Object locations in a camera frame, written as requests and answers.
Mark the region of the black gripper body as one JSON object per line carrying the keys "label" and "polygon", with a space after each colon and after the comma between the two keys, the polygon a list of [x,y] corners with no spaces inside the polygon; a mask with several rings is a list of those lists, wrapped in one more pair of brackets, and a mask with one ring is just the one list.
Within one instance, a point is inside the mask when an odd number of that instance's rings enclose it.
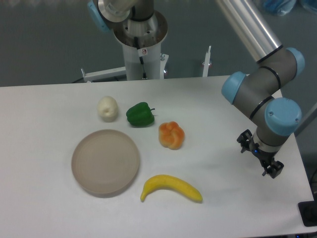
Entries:
{"label": "black gripper body", "polygon": [[278,152],[277,146],[265,144],[257,135],[249,136],[249,151],[258,158],[262,167],[269,167],[275,164],[274,156]]}

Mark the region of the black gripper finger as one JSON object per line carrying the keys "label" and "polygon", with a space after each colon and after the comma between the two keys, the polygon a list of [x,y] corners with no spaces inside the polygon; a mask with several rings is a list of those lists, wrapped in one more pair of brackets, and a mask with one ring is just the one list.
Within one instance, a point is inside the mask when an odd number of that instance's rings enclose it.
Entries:
{"label": "black gripper finger", "polygon": [[273,160],[271,163],[262,162],[262,167],[264,168],[262,176],[269,175],[272,179],[274,179],[280,175],[284,168],[284,164],[280,161]]}
{"label": "black gripper finger", "polygon": [[237,142],[241,146],[241,153],[244,153],[245,151],[251,151],[252,133],[250,132],[250,130],[247,129],[244,132],[242,132],[238,136]]}

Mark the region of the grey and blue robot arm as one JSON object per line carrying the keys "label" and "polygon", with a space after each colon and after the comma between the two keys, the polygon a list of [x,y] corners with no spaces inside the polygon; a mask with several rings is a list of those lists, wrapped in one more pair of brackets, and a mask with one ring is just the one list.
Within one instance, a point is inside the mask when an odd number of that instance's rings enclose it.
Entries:
{"label": "grey and blue robot arm", "polygon": [[[283,47],[252,1],[219,0],[217,5],[259,66],[249,75],[232,74],[221,89],[225,99],[257,126],[237,141],[242,151],[259,159],[265,175],[275,178],[284,165],[274,157],[298,128],[302,112],[295,101],[273,95],[303,71],[305,59],[297,49]],[[122,45],[128,80],[164,77],[160,46],[168,26],[153,1],[91,0],[87,8],[96,26],[113,31]]]}

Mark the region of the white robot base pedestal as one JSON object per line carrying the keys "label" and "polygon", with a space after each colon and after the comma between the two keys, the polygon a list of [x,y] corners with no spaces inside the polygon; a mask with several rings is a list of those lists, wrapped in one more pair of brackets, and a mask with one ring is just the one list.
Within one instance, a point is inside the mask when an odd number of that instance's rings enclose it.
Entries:
{"label": "white robot base pedestal", "polygon": [[145,21],[128,19],[114,30],[122,45],[128,81],[161,78],[161,44],[167,32],[167,21],[158,11]]}

